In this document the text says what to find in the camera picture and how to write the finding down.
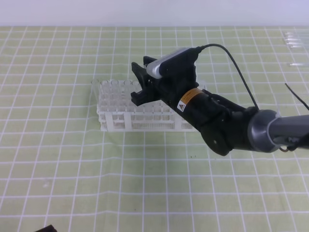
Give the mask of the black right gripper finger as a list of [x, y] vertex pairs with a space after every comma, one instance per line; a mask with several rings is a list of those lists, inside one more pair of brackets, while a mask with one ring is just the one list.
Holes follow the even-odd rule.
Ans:
[[143, 57], [143, 64], [144, 64], [143, 67], [140, 66], [136, 62], [131, 63], [131, 69], [134, 75], [136, 76], [141, 89], [146, 89], [148, 91], [150, 90], [156, 91], [155, 85], [153, 83], [153, 78], [146, 71], [147, 66], [154, 61], [156, 61], [155, 58], [144, 56]]

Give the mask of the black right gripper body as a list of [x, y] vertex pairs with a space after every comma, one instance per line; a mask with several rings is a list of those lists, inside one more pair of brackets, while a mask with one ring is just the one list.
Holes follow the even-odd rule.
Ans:
[[180, 113], [177, 105], [181, 97], [189, 90], [198, 87], [195, 77], [143, 77], [139, 92], [131, 93], [131, 101], [140, 106], [146, 103], [162, 100], [170, 108]]

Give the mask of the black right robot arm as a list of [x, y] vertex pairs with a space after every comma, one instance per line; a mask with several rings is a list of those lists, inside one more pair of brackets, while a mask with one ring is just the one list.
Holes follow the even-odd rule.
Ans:
[[309, 117], [278, 117], [275, 111], [244, 108], [230, 100], [198, 88], [196, 68], [190, 58], [173, 58], [163, 63], [160, 78], [147, 73], [155, 58], [145, 56], [144, 65], [132, 63], [140, 92], [132, 102], [143, 105], [163, 101], [200, 132], [215, 153], [225, 156], [233, 149], [271, 153], [281, 146], [288, 151], [309, 146]]

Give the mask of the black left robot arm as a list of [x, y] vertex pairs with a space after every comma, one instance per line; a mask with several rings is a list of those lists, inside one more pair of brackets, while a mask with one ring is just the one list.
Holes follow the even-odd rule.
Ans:
[[48, 225], [48, 226], [41, 228], [41, 229], [39, 229], [35, 232], [57, 232], [57, 230], [54, 228], [53, 225]]

